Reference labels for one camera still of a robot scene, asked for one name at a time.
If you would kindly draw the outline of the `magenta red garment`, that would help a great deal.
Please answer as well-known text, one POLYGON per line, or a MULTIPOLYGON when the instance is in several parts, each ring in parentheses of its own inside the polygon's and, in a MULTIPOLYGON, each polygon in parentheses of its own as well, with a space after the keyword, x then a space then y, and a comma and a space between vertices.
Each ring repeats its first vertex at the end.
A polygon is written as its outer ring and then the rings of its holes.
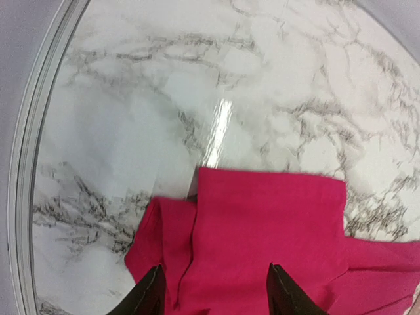
POLYGON ((419 243, 345 236, 346 201, 334 178, 201 168, 196 200, 151 200, 125 265, 162 266, 167 314, 268 314, 271 264, 330 314, 403 314, 419 243))

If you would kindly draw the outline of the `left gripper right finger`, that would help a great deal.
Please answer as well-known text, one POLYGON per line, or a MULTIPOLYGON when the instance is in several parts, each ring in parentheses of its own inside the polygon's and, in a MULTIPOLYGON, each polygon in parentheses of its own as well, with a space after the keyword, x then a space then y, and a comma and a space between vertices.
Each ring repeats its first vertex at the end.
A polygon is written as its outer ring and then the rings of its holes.
POLYGON ((270 264, 266 288, 271 315, 327 315, 278 264, 270 264))

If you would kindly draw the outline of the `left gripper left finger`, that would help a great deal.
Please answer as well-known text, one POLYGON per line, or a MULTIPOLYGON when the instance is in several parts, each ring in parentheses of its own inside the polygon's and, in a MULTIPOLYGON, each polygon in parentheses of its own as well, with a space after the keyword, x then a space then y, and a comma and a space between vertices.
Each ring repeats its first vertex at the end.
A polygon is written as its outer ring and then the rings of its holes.
POLYGON ((161 265, 152 267, 110 315, 165 314, 166 279, 161 265))

